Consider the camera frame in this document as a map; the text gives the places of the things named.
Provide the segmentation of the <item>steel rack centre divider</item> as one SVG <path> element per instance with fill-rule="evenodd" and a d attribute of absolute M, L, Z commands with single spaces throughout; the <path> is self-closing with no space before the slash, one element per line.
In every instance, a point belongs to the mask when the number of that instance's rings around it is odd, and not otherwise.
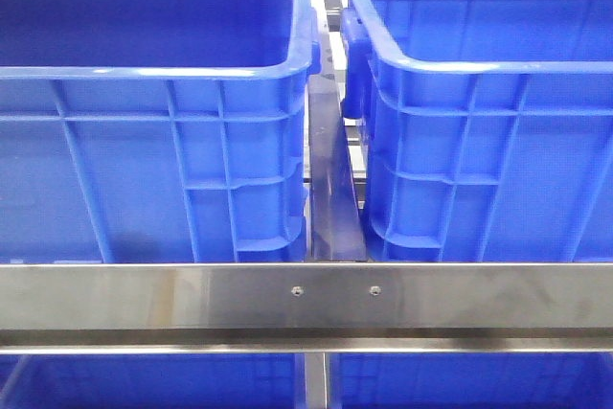
<path fill-rule="evenodd" d="M 311 253 L 316 261 L 368 259 L 334 75 L 308 83 Z"/>

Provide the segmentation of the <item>blue crate front left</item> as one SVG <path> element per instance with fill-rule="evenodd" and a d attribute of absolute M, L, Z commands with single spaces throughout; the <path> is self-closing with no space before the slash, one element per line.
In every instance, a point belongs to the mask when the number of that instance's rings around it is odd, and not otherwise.
<path fill-rule="evenodd" d="M 1 0 L 4 263 L 301 261 L 310 0 Z"/>

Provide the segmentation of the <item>blue crate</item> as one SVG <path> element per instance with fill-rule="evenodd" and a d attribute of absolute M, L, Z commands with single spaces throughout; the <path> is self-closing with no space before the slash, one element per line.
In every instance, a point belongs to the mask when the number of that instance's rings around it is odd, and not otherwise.
<path fill-rule="evenodd" d="M 609 353 L 339 353 L 334 408 L 609 408 Z"/>
<path fill-rule="evenodd" d="M 301 261 L 310 0 L 1 0 L 4 263 Z"/>
<path fill-rule="evenodd" d="M 303 408 L 298 354 L 40 355 L 20 363 L 4 408 Z"/>
<path fill-rule="evenodd" d="M 612 0 L 349 0 L 377 261 L 612 258 Z"/>

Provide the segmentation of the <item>blue crate front right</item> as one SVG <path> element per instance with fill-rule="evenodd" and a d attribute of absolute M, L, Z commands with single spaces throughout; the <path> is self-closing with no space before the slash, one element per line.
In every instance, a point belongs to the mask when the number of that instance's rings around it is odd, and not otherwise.
<path fill-rule="evenodd" d="M 612 258 L 612 0 L 349 0 L 377 261 Z"/>

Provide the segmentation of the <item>blue crate lower right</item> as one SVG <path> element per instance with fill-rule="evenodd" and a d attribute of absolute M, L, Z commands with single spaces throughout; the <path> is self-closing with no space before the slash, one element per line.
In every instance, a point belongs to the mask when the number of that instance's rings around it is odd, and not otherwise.
<path fill-rule="evenodd" d="M 339 353 L 334 408 L 609 408 L 609 353 Z"/>

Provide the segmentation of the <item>blue crate lower left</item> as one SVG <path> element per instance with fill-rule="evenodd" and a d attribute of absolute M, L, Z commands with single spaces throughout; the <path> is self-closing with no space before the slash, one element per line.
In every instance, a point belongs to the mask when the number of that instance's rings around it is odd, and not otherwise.
<path fill-rule="evenodd" d="M 4 408 L 303 408 L 298 354 L 40 355 L 20 363 Z"/>

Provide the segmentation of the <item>steel rack front rail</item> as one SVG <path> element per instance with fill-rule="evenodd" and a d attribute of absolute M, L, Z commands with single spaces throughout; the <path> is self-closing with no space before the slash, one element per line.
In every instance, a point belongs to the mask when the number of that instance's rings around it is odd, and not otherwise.
<path fill-rule="evenodd" d="M 608 352 L 608 263 L 5 265 L 1 350 Z"/>

